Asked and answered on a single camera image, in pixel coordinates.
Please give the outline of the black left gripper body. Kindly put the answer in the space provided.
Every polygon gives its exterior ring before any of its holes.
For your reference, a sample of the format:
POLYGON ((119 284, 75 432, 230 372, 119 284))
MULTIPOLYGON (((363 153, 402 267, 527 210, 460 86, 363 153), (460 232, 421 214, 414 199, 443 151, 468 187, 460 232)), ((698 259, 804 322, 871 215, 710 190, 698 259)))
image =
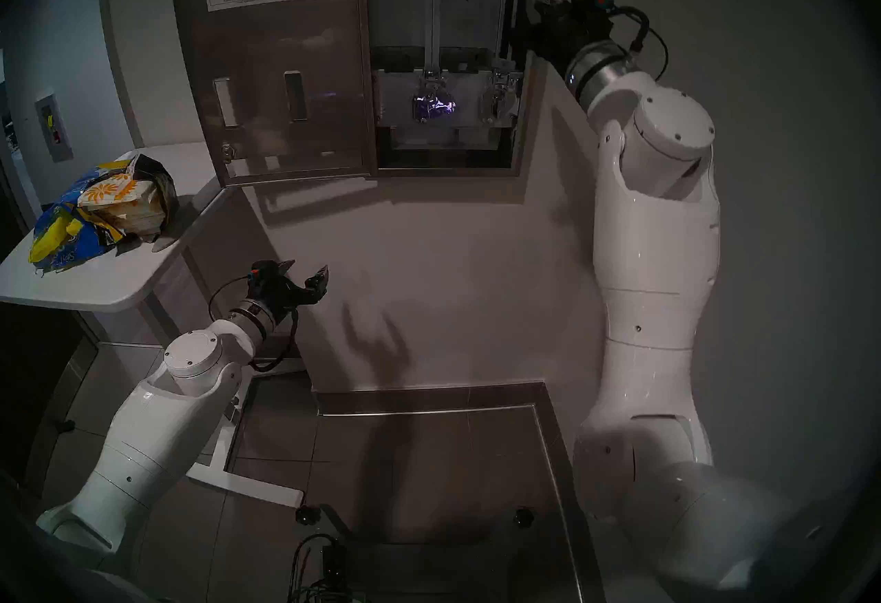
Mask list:
POLYGON ((277 271, 251 272, 251 300, 266 307, 274 320, 293 314, 299 306, 318 304, 321 299, 311 298, 304 286, 297 286, 277 271))

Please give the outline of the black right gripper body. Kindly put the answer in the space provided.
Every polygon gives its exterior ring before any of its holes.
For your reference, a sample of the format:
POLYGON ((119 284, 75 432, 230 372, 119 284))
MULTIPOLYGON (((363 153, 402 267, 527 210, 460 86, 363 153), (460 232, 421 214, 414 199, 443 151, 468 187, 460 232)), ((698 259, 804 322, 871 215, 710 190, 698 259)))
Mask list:
POLYGON ((612 0, 525 0, 513 30, 513 53, 532 51, 566 70, 586 46, 610 38, 612 0))

